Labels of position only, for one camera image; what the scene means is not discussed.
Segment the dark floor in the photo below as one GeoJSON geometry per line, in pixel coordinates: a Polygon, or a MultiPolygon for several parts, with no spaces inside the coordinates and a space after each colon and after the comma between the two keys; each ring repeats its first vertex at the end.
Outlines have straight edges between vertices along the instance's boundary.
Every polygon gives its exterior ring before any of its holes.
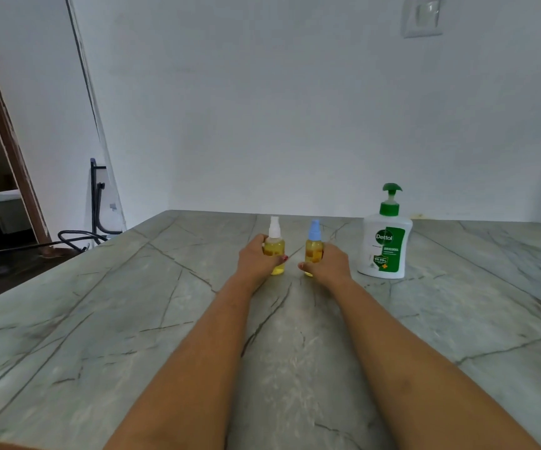
{"type": "MultiPolygon", "coordinates": [[[[0,249],[36,243],[32,231],[0,234],[0,249]]],[[[69,256],[45,258],[38,249],[0,254],[0,294],[68,260],[69,256]]]]}

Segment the blue spray nozzle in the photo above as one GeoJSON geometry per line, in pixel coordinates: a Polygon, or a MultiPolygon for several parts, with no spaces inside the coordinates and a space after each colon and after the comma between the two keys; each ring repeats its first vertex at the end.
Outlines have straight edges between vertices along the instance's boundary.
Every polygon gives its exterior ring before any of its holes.
{"type": "Polygon", "coordinates": [[[308,232],[308,240],[313,242],[320,241],[320,221],[313,219],[310,224],[310,232],[308,232]]]}

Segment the white spray nozzle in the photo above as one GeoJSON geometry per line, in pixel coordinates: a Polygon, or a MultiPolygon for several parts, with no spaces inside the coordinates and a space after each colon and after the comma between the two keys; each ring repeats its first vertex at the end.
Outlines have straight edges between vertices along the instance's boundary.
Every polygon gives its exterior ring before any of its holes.
{"type": "Polygon", "coordinates": [[[279,217],[270,217],[270,228],[268,229],[268,236],[270,238],[281,238],[281,226],[279,226],[279,217]]]}

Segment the yellow liquid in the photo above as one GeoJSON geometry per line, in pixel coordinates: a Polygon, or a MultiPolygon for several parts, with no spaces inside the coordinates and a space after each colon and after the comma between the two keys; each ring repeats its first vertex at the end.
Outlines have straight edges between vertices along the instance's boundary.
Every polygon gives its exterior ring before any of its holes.
{"type": "Polygon", "coordinates": [[[321,241],[306,240],[306,262],[317,263],[323,258],[324,244],[321,241]]]}
{"type": "MultiPolygon", "coordinates": [[[[264,253],[267,256],[284,256],[285,255],[285,240],[282,238],[267,238],[264,242],[264,253]]],[[[274,267],[271,275],[280,275],[285,272],[285,264],[282,263],[278,267],[274,267]]]]}

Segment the spray bottle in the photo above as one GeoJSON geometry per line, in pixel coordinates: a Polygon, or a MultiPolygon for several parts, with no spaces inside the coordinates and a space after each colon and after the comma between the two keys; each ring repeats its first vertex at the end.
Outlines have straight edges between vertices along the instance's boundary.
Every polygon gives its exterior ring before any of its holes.
{"type": "MultiPolygon", "coordinates": [[[[279,217],[270,217],[270,228],[268,229],[268,238],[264,242],[264,253],[267,256],[284,256],[285,240],[281,238],[281,226],[279,226],[279,217]]],[[[285,272],[285,264],[274,267],[272,275],[280,275],[285,272]]]]}
{"type": "Polygon", "coordinates": [[[378,215],[364,218],[364,240],[358,260],[358,272],[377,278],[403,278],[406,267],[406,246],[412,220],[399,216],[396,191],[402,189],[387,183],[383,191],[389,198],[381,203],[378,215]]]}
{"type": "Polygon", "coordinates": [[[324,244],[320,239],[320,221],[313,219],[308,232],[308,240],[306,240],[306,262],[317,263],[323,258],[324,244]]]}

